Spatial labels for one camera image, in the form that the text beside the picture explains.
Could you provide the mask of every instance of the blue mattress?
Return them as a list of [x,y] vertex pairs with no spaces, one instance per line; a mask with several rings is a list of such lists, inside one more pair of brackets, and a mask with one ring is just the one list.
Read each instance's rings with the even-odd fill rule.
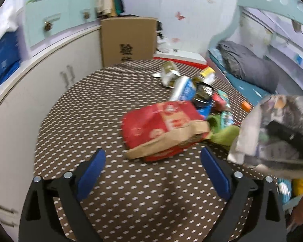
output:
[[259,101],[264,97],[265,95],[269,94],[267,91],[254,86],[253,84],[250,84],[248,82],[245,82],[243,80],[240,80],[236,77],[234,77],[232,74],[230,74],[226,68],[223,66],[222,58],[220,59],[220,56],[217,52],[209,51],[209,57],[210,59],[216,64],[216,66],[223,72],[223,74],[226,76],[226,78],[229,80],[231,85],[239,91],[252,105],[257,105]]

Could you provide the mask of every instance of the blue bag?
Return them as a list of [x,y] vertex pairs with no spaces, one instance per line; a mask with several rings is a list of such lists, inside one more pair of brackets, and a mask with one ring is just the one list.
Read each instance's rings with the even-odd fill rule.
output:
[[0,39],[0,85],[19,68],[20,54],[18,51],[16,32],[7,32]]

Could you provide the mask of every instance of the metal screw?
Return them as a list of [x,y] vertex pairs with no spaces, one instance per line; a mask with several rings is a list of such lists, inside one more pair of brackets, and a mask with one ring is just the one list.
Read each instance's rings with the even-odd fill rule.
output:
[[273,179],[272,179],[271,176],[266,176],[266,177],[265,177],[265,180],[266,180],[268,183],[273,182]]
[[66,172],[64,178],[71,178],[73,176],[72,172]]
[[235,171],[235,172],[234,172],[234,176],[235,176],[236,178],[242,178],[244,175],[243,175],[240,171]]
[[38,175],[34,177],[34,182],[38,183],[42,178]]

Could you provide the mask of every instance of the cabinet door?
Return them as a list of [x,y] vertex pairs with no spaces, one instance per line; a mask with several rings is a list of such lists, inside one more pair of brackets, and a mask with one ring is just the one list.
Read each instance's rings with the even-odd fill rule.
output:
[[[65,48],[35,66],[0,105],[0,219],[5,223],[19,226],[33,178],[34,151],[41,122],[66,91],[60,75],[65,61],[61,52]],[[2,226],[18,241],[18,226]]]
[[69,0],[69,12],[71,27],[96,19],[94,0]]
[[73,83],[102,67],[99,32],[100,30],[91,32],[67,46],[65,58],[68,61],[67,65],[73,70]]
[[[71,27],[69,1],[43,0],[25,6],[24,25],[30,46]],[[51,30],[44,30],[46,22],[52,25]]]

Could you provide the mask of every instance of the red paper bag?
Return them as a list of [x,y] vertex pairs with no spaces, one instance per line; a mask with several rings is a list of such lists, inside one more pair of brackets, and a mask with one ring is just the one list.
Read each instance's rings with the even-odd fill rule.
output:
[[133,110],[123,117],[123,139],[130,150],[127,158],[155,161],[182,152],[209,134],[191,102],[163,102]]

